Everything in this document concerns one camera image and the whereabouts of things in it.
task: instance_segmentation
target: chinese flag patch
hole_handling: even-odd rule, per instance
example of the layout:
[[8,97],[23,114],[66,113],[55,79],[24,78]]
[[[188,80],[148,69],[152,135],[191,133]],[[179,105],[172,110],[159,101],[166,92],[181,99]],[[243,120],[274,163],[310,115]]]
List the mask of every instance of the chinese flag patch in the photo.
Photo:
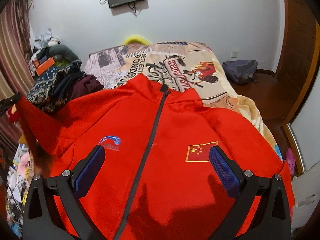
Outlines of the chinese flag patch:
[[209,162],[210,149],[215,145],[218,142],[188,146],[186,162]]

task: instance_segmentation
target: wall outlet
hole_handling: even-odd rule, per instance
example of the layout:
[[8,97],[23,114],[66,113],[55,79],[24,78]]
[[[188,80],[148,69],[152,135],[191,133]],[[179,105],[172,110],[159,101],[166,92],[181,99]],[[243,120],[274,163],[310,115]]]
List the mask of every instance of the wall outlet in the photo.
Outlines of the wall outlet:
[[231,52],[231,57],[232,58],[237,58],[238,57],[238,52],[237,51],[232,51]]

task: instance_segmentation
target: newspaper print blanket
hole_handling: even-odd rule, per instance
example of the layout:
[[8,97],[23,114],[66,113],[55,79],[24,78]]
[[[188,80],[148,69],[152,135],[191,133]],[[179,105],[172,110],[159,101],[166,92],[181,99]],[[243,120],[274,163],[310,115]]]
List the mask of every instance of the newspaper print blanket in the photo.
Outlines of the newspaper print blanket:
[[174,41],[105,49],[90,55],[84,72],[96,76],[105,89],[122,86],[140,73],[176,91],[193,88],[205,106],[243,115],[277,150],[254,102],[237,95],[215,54],[203,43]]

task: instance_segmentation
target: red fabric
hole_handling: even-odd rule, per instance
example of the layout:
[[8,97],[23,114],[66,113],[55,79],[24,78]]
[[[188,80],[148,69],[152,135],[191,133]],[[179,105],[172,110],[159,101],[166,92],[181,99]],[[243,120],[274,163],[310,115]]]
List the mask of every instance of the red fabric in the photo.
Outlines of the red fabric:
[[[163,96],[160,88],[161,84],[140,74],[117,89],[74,99],[54,116],[26,100],[19,103],[19,114],[25,116],[40,145],[56,157],[52,176],[74,168],[102,138],[113,135],[121,139],[118,148],[106,149],[105,163],[87,196],[80,199],[107,239],[113,239],[121,222]],[[122,240],[195,240],[212,234],[234,200],[228,197],[210,162],[186,162],[190,146],[212,142],[218,142],[244,170],[265,177],[280,173],[290,207],[294,205],[287,164],[249,121],[231,110],[203,107],[193,89],[172,91],[165,101]],[[256,198],[238,234],[249,227],[258,202]],[[58,198],[56,203],[67,230],[75,234]]]
[[14,114],[12,113],[12,106],[8,109],[7,114],[9,115],[8,120],[10,123],[19,121],[19,114],[17,111]]
[[203,70],[201,68],[195,68],[195,70],[201,72],[203,76],[212,76],[216,72],[212,62],[201,62],[200,65],[206,69]]

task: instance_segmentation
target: blue backpack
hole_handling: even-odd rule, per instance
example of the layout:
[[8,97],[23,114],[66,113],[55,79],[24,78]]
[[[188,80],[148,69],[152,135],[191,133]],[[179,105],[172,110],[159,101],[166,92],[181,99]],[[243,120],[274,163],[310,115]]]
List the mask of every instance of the blue backpack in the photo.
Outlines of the blue backpack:
[[227,77],[235,84],[242,85],[253,81],[253,74],[257,70],[256,60],[235,60],[222,64]]

